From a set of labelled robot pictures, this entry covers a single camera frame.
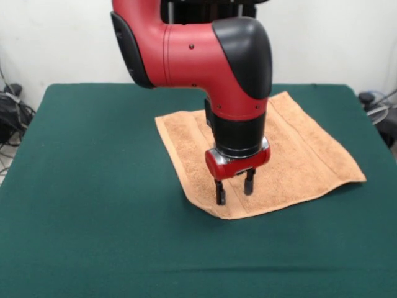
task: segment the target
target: orange towel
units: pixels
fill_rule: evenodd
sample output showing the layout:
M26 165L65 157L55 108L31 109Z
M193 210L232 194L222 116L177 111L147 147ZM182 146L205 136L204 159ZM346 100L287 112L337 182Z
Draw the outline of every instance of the orange towel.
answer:
M284 92L269 100L265 135L272 149L257 169L254 194L244 194L245 175L224 181L226 205L218 206L204 160L213 147L205 112L176 112L156 118L157 128L188 200L222 219L251 217L317 199L366 178L350 154Z

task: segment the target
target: power cord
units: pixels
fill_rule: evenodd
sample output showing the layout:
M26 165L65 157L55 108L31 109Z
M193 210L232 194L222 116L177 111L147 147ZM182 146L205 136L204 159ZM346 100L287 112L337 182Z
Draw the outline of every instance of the power cord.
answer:
M0 79L5 85L5 88L0 91L0 150L2 150L4 146L19 146L36 111L19 98L22 86L8 83L1 69L1 64ZM11 141L15 137L19 140L18 142ZM0 151L0 163L2 165L0 176L5 176L9 167L5 165L1 157L11 160L14 157Z

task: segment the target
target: black cable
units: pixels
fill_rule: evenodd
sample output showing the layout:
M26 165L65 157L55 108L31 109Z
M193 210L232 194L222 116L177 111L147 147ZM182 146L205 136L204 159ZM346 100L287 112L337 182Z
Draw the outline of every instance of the black cable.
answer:
M6 158L11 158L11 159L14 158L13 156L8 155L8 154L5 154L5 153L3 153L3 152L0 152L0 155L1 155L1 156L4 156L4 157L6 157Z
M13 93L13 95L15 95L14 89L12 88L11 85L9 85L6 81L6 77L4 75L4 73L2 72L2 68L1 68L1 61L0 61L0 76L1 79L3 80L4 84L8 87L8 89L11 91L11 93Z
M382 103L383 101L389 99L391 96L395 95L397 93L397 89L393 90L392 92L390 92L389 94L387 94L386 96L383 96L381 99L374 101L373 103L370 104L370 107L373 107L377 104Z
M1 171L0 171L0 175L2 175L4 172L6 172L6 171L8 171L10 168L5 168L5 169L2 169Z

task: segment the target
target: black joint cover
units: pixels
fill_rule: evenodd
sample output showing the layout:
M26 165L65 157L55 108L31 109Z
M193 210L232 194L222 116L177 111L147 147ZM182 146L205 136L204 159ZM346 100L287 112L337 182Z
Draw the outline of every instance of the black joint cover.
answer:
M269 97L272 50L262 24L252 17L231 17L212 27L242 89L254 99Z
M118 14L112 12L111 16L117 42L130 76L137 85L143 88L153 89L154 85L146 73L134 33Z

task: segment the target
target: green tablecloth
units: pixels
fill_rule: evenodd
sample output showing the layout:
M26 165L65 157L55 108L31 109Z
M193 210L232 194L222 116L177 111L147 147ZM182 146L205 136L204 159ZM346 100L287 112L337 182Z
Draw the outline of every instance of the green tablecloth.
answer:
M0 297L397 297L391 154L348 87L284 90L368 182L226 221L187 202L154 124L201 91L51 86L0 188Z

